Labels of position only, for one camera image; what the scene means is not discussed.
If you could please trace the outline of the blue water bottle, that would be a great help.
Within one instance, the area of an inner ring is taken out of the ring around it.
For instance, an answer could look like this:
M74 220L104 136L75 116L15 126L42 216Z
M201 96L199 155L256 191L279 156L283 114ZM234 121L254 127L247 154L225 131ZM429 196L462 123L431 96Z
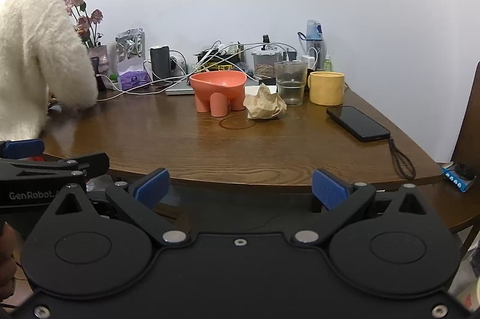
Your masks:
M297 36L303 55L315 56L317 58L315 70L323 70L326 49L320 22L309 19L306 30L304 32L299 31Z

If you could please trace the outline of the brown paper towel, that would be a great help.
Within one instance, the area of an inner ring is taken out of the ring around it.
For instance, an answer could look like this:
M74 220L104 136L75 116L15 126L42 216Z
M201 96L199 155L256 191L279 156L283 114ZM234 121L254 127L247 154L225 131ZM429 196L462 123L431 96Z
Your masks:
M287 112L287 104L276 86L246 86L243 106L251 120L270 120Z

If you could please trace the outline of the yellow ceramic mug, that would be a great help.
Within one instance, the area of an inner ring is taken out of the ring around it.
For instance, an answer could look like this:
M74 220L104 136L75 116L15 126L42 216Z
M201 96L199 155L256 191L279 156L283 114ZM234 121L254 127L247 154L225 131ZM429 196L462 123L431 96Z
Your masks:
M343 104L345 75L338 72L315 71L308 76L309 100L313 104L333 107Z

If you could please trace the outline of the yellow black box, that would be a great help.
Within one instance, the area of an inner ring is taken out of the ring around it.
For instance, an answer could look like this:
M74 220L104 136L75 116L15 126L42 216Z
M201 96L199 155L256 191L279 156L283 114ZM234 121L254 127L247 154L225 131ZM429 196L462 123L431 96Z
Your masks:
M208 61L200 67L201 72L228 71L233 69L229 61Z

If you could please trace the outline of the woman in white fluffy sweater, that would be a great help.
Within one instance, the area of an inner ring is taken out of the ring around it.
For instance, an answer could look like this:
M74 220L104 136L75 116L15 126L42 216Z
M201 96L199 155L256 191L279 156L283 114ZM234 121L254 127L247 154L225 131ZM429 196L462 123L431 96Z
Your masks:
M1 0L1 139L35 139L55 98L97 102L95 71L64 0Z

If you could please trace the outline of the clear drinking glass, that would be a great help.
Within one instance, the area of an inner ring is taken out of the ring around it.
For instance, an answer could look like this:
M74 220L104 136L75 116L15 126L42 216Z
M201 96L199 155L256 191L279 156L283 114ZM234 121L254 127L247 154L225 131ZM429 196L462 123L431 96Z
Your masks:
M303 61L278 61L274 68L280 97L287 105L302 105L307 83L308 65Z

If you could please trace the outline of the purple tissue pack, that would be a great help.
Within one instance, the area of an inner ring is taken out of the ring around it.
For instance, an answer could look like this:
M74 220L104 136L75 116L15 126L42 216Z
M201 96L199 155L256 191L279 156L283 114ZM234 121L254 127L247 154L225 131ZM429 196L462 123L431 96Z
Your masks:
M117 81L121 91L128 91L149 83L150 76L144 68L144 61L143 58L133 58L117 64Z

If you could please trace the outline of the black power bank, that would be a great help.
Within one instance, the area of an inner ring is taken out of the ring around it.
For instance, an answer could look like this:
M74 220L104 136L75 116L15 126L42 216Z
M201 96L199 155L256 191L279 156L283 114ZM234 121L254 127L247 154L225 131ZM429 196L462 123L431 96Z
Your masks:
M172 76L170 49L168 46L150 48L151 72L154 81L167 79Z

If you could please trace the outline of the silver foil bag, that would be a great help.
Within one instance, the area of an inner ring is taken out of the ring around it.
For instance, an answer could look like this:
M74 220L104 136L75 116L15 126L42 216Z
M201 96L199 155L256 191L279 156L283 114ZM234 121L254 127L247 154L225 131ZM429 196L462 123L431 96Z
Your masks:
M145 32L132 28L115 37L116 57L119 62L145 57Z

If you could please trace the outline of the coral pink footed bowl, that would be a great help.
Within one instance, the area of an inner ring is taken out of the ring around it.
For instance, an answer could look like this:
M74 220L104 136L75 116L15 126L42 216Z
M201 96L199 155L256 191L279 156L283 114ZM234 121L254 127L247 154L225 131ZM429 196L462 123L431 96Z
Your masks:
M225 117L230 111L245 109L247 75L241 71L219 70L196 73L190 76L195 107L198 113Z

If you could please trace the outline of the clear food storage jar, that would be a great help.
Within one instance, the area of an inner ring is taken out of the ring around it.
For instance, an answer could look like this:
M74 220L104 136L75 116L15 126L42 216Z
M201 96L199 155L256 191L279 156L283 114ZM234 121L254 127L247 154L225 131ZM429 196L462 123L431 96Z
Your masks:
M282 59L276 49L259 49L252 53L254 75L258 78L275 78L275 64Z

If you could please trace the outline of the pink roses in vase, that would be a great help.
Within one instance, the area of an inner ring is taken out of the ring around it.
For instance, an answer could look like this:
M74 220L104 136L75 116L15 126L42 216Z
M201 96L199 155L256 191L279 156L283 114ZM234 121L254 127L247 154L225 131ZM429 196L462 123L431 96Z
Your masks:
M98 26L103 22L103 12L98 9L88 9L86 0L64 0L67 13L75 20L74 29L86 46L89 57L97 59L97 72L106 74L110 68L108 50L102 44L103 35Z

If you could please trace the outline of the blue white small box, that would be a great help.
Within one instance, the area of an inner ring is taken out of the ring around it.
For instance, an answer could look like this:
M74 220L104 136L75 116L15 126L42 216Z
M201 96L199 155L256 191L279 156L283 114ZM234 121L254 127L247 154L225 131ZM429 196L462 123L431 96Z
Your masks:
M477 175L467 164L448 162L441 166L442 176L461 192L467 192L476 181Z

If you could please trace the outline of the small green bottle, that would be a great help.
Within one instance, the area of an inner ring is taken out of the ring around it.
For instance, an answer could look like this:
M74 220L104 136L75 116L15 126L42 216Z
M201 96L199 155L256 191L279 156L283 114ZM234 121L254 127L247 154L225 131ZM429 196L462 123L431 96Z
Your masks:
M331 57L329 53L326 53L325 59L324 59L324 71L326 72L332 72L333 71L333 63L331 60Z

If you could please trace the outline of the white charger plug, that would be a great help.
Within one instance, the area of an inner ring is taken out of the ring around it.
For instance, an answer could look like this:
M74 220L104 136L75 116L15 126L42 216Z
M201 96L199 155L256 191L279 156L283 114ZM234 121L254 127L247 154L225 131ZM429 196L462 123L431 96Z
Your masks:
M307 64L307 68L309 70L314 71L317 66L317 58L315 56L310 55L302 55L302 61Z

